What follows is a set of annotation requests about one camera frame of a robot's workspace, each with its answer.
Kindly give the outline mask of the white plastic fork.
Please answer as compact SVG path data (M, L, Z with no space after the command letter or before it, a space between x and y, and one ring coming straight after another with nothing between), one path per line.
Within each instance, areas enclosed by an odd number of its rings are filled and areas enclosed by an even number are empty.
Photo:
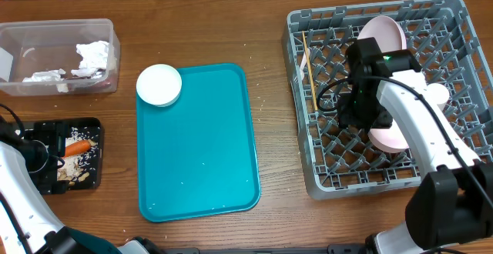
M307 60L309 59L309 57L310 57L310 49L308 49L307 52L304 53L301 63L299 65L301 79L304 79L305 77L304 69L307 67Z

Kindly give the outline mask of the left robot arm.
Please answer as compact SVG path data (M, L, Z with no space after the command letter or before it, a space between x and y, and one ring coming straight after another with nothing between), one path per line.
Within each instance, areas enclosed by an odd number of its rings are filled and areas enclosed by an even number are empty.
M1 123L1 238L14 253L150 254L161 253L148 239L135 237L123 246L64 225L49 208L31 176L55 158L46 146L23 138Z

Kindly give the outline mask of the orange carrot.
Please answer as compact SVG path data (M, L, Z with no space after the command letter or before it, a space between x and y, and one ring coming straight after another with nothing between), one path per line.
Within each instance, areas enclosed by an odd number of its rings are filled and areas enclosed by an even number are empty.
M81 140L65 147L65 157L80 155L88 152L93 147L92 140Z

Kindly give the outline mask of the large pink plate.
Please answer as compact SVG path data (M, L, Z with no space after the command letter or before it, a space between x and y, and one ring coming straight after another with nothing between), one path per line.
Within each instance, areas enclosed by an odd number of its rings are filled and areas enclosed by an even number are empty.
M392 52L407 48L402 27L392 18L380 15L371 19L360 31L358 40L374 38L382 52Z

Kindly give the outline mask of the wooden chopstick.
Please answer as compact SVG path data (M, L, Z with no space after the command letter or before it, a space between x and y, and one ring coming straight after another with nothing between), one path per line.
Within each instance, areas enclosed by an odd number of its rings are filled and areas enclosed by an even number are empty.
M309 76L309 82L310 82L310 90L312 94L312 100L314 104L314 111L318 112L318 105L317 105L317 98L316 98L316 91L314 88L314 78L311 70L311 64L310 64L310 49L307 44L307 37L305 35L305 32L302 31L302 39L303 39L303 44L304 44L304 53L305 53L305 61L306 61L306 66L307 66L307 72Z

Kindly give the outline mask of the white napkin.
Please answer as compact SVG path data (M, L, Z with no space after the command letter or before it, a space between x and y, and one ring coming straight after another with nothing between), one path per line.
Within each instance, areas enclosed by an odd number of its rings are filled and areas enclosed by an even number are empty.
M96 41L89 44L77 44L75 51L82 57L77 69L96 69L109 70L109 43L106 41ZM69 93L70 89L87 89L88 87L108 89L112 88L113 80L110 75L104 79L68 80L71 71L65 69L50 69L34 72L29 77L24 77L22 82L55 82L57 92Z

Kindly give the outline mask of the white bowl with crumbs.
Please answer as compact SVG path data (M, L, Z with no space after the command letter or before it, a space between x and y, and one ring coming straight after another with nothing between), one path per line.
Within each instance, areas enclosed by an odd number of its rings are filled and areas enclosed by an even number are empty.
M179 98L182 84L182 77L174 67L155 64L139 74L136 93L147 104L166 107Z

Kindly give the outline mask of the white paper cup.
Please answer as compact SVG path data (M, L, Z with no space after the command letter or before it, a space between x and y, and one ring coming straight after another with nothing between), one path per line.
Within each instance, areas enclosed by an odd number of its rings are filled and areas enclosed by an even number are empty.
M447 87L440 83L431 83L427 86L427 91L434 103L443 111L450 97Z

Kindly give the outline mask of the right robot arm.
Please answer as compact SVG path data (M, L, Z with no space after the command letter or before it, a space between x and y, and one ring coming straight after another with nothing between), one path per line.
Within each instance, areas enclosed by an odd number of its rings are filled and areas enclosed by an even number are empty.
M421 184L405 220L372 235L372 253L422 253L492 235L492 167L463 142L430 98L408 50L382 52L375 38L346 51L349 95L337 105L340 127L366 131L397 125L418 165Z

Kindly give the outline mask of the pink bowl with nuts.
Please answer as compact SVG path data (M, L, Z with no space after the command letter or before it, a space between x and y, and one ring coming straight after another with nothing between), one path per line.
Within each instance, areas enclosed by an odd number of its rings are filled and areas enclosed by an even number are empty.
M405 137L395 122L388 129L371 129L368 137L371 143L383 152L399 153L409 148Z

